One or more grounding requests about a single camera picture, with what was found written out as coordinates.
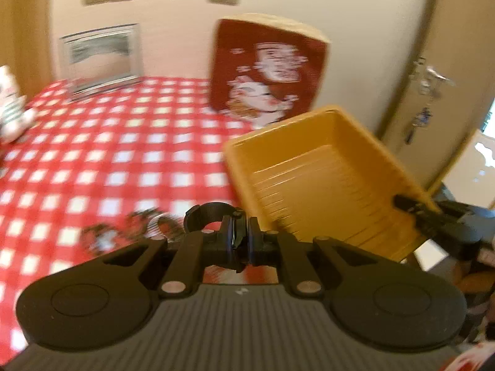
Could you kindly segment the yellow plastic tray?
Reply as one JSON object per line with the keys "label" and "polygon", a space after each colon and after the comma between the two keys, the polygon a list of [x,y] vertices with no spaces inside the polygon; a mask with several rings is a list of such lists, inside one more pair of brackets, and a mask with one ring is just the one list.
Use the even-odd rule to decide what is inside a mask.
{"label": "yellow plastic tray", "polygon": [[241,206],[263,230],[329,236],[401,261],[425,238],[394,205],[439,208],[376,137],[336,105],[233,138],[223,157]]}

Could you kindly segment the red white checkered tablecloth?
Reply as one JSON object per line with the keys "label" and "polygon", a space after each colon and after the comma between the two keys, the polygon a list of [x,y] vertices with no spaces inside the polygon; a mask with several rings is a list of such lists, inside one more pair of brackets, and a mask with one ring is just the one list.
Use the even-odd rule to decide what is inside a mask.
{"label": "red white checkered tablecloth", "polygon": [[182,220],[235,204],[222,147],[252,127],[211,110],[203,79],[151,77],[72,101],[31,101],[35,125],[1,155],[1,359],[25,348],[15,305],[31,282],[132,243],[137,213]]}

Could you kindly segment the wooden door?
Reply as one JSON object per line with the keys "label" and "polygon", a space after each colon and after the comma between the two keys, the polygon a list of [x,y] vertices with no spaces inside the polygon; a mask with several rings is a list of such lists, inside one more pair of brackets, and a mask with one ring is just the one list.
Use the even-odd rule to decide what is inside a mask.
{"label": "wooden door", "polygon": [[[431,187],[478,127],[494,97],[494,0],[429,0],[420,30],[421,44],[409,65],[425,57],[456,85],[441,85],[441,98],[421,96],[417,83],[405,80],[394,113],[383,129],[386,147],[425,188]],[[431,101],[429,125],[404,143],[413,116]]]}

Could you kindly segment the red lucky cat cushion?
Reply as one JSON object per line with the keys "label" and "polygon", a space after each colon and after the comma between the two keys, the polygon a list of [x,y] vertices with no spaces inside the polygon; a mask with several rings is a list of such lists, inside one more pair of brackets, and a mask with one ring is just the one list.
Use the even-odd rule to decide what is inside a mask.
{"label": "red lucky cat cushion", "polygon": [[319,29],[270,14],[220,19],[213,41],[209,103],[262,127],[308,111],[330,56]]}

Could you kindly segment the white bunny plush toy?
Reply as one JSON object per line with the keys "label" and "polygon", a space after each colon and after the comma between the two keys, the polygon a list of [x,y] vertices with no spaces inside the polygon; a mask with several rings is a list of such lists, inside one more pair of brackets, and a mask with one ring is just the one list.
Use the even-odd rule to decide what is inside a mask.
{"label": "white bunny plush toy", "polygon": [[12,143],[35,123],[37,111],[26,107],[15,76],[7,65],[1,67],[1,142]]}

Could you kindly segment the silver picture frame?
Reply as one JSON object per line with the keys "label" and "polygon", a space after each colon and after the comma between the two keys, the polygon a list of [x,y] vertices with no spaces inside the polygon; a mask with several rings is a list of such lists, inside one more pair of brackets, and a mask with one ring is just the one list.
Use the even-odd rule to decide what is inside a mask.
{"label": "silver picture frame", "polygon": [[59,45],[61,76],[71,100],[133,85],[144,76],[137,23],[69,34]]}

